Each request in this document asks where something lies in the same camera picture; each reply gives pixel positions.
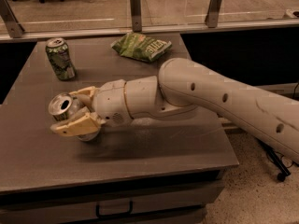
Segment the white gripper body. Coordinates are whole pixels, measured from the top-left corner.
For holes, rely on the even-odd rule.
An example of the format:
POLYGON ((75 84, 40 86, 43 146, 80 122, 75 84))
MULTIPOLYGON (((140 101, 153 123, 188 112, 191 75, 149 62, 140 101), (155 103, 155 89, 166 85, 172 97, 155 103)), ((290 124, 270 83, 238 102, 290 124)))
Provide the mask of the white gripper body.
POLYGON ((123 79, 111 81, 94 91, 93 110, 106 126, 128 125, 133 120, 125 103, 125 84, 123 79))

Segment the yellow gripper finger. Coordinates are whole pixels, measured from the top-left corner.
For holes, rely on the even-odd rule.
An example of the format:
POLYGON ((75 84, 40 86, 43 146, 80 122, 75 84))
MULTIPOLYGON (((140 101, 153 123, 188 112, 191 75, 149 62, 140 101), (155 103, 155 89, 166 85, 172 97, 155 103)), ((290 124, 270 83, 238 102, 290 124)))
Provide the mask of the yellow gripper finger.
POLYGON ((77 97, 89 109, 93 109, 93 99, 97 91, 96 87, 90 86, 77 91, 71 91, 70 95, 77 97))
POLYGON ((79 136, 99 132, 105 123, 96 112, 83 107, 69 119, 51 125, 50 129, 61 136, 79 136))

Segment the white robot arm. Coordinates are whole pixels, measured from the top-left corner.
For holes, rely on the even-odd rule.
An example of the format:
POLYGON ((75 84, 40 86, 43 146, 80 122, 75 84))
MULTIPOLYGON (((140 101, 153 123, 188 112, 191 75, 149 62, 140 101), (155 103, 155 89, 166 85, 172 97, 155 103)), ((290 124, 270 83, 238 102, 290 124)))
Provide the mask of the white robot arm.
POLYGON ((49 113, 56 119, 51 126, 54 133, 89 141, 104 125, 185 117, 198 106, 299 162, 298 101, 224 77, 184 58, 164 62, 156 76, 61 93, 50 101, 49 113))

